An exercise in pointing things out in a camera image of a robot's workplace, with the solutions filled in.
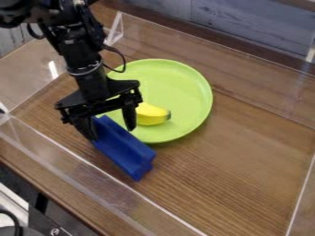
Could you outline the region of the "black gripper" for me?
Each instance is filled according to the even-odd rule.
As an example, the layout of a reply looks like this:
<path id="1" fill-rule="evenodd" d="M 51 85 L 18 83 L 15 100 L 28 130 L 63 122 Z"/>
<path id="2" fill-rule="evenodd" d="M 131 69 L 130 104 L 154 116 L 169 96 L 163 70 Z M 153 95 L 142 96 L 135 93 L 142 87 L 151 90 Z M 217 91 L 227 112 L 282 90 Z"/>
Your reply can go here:
<path id="1" fill-rule="evenodd" d="M 129 131 L 137 128 L 135 108 L 142 102 L 138 80 L 115 80 L 102 68 L 79 72 L 70 70 L 79 89 L 62 99 L 55 108 L 63 123 L 71 123 L 90 141 L 98 140 L 98 131 L 91 116 L 122 110 Z"/>

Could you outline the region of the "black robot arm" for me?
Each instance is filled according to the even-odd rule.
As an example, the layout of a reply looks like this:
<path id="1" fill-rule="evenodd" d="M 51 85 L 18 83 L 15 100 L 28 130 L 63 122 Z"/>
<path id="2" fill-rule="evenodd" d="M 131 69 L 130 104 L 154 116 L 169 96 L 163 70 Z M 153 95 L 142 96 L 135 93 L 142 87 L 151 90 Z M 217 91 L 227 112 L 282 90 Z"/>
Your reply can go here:
<path id="1" fill-rule="evenodd" d="M 78 84 L 78 90 L 55 104 L 62 121 L 95 141 L 99 136 L 93 117 L 121 110 L 127 128 L 135 129 L 135 108 L 143 101 L 141 83 L 115 80 L 105 72 L 109 65 L 101 51 L 114 53 L 118 49 L 105 44 L 107 35 L 89 0 L 0 0 L 0 28 L 22 24 L 39 26 L 42 34 L 32 37 L 51 43 Z"/>

